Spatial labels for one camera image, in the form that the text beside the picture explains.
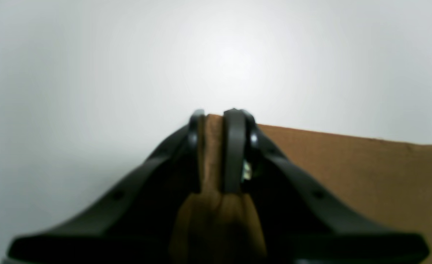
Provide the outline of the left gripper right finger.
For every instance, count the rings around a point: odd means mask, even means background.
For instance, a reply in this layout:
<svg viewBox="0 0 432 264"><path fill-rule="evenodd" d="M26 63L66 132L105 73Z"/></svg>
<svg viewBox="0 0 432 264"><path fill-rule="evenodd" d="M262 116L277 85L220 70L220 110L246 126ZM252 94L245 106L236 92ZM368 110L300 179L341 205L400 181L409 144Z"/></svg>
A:
<svg viewBox="0 0 432 264"><path fill-rule="evenodd" d="M293 164L246 110L223 114L223 191L246 193L269 264L419 264L422 235L359 214Z"/></svg>

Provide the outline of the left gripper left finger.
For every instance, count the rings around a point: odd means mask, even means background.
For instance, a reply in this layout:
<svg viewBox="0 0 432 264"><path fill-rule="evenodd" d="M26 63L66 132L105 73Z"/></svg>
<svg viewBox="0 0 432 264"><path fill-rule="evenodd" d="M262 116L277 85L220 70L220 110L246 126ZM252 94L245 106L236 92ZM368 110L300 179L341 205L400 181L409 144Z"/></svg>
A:
<svg viewBox="0 0 432 264"><path fill-rule="evenodd" d="M8 264L169 264L180 207L198 193L204 110L147 159L69 220L13 239Z"/></svg>

